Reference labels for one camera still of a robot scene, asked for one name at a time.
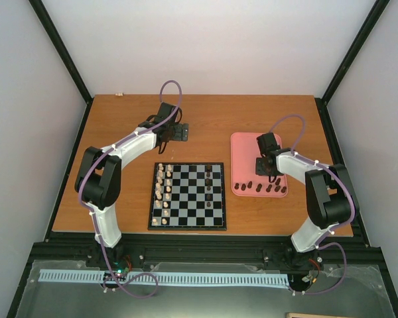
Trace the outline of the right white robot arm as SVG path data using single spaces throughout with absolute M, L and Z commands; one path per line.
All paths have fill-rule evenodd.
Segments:
M 320 243 L 334 231 L 349 225 L 360 210 L 350 175 L 342 164 L 327 165 L 311 160 L 290 148 L 281 148 L 271 132 L 257 137 L 260 157 L 255 170 L 275 183 L 290 176 L 304 184 L 308 217 L 291 236 L 297 252 L 320 248 Z

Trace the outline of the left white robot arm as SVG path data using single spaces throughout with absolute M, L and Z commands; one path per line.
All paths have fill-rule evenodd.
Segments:
M 90 146 L 84 151 L 74 187 L 80 203 L 89 209 L 95 240 L 104 246 L 101 258 L 109 266 L 118 266 L 125 258 L 124 249 L 117 245 L 121 231 L 115 211 L 122 170 L 145 152 L 158 148 L 162 154 L 169 141 L 184 140 L 175 136 L 181 118 L 180 107 L 162 102 L 158 113 L 128 136 L 109 146 Z

